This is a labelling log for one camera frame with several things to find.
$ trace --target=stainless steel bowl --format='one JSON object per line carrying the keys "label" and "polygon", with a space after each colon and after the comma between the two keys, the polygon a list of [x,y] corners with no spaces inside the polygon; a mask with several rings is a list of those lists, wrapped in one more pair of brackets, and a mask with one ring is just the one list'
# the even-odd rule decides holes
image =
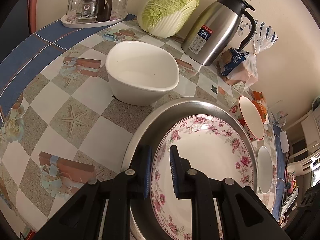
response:
{"label": "stainless steel bowl", "polygon": [[[150,145],[152,147],[153,160],[155,151],[167,131],[181,119],[195,114],[207,114],[218,117],[230,124],[241,136],[252,160],[253,190],[257,193],[257,159],[247,133],[241,124],[228,112],[211,101],[202,98],[178,98],[154,110],[132,136],[124,155],[121,171],[129,168],[138,145]],[[160,227],[154,215],[149,197],[145,200],[131,201],[130,231],[136,240],[171,240],[171,237]]]}

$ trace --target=floral plate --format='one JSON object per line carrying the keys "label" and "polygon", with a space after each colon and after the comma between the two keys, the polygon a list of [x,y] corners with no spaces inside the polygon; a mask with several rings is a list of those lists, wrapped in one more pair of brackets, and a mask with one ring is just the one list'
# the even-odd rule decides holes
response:
{"label": "floral plate", "polygon": [[[169,149],[177,145],[180,157],[209,178],[233,178],[240,186],[254,184],[251,159],[242,138],[225,121],[193,115],[175,124],[162,139],[153,161],[150,196],[162,229],[175,240],[191,239],[191,200],[173,192]],[[220,238],[223,237],[217,216]]]}

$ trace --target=teapot label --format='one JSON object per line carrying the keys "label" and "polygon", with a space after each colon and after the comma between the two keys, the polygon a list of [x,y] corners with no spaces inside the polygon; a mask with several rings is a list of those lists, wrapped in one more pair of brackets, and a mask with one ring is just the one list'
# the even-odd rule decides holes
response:
{"label": "teapot label", "polygon": [[189,49],[194,53],[198,54],[199,51],[202,49],[204,44],[210,38],[213,30],[209,27],[202,25],[201,29],[198,31],[197,35],[194,37],[193,41],[191,42]]}

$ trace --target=metal screw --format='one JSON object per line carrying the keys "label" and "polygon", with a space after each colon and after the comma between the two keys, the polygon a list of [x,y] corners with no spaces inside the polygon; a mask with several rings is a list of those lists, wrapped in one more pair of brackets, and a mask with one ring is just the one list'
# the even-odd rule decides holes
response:
{"label": "metal screw", "polygon": [[187,173],[188,173],[189,175],[196,175],[196,174],[197,174],[197,171],[196,171],[195,169],[189,169],[189,170],[187,170]]}
{"label": "metal screw", "polygon": [[225,183],[225,184],[228,184],[228,185],[233,185],[234,182],[235,182],[235,181],[234,181],[233,179],[231,179],[231,178],[226,178],[226,179],[224,179],[224,183]]}
{"label": "metal screw", "polygon": [[134,175],[136,172],[133,170],[133,169],[128,169],[125,171],[125,174],[128,175],[128,176],[132,176]]}
{"label": "metal screw", "polygon": [[90,178],[90,179],[88,179],[88,184],[94,185],[97,183],[97,181],[98,181],[97,178]]}

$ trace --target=table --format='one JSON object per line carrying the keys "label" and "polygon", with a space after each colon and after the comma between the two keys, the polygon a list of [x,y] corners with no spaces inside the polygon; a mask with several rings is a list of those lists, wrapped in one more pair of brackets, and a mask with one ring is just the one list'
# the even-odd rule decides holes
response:
{"label": "table", "polygon": [[[31,35],[0,64],[0,70],[17,66],[0,77],[2,198],[34,231],[89,177],[107,180],[119,173],[133,133],[156,107],[195,96],[228,110],[240,97],[214,66],[189,58],[179,38],[149,36],[133,17],[106,29],[73,30],[55,22]],[[123,40],[147,42],[171,53],[179,65],[178,86],[151,106],[115,99],[104,64],[110,49]],[[97,59],[101,64],[95,73],[66,74],[61,68],[64,57]],[[249,91],[243,94],[251,97]],[[259,197],[272,211],[277,154],[271,125],[265,125],[263,140],[253,142],[255,150],[263,145],[271,154],[274,177],[270,192]]]}

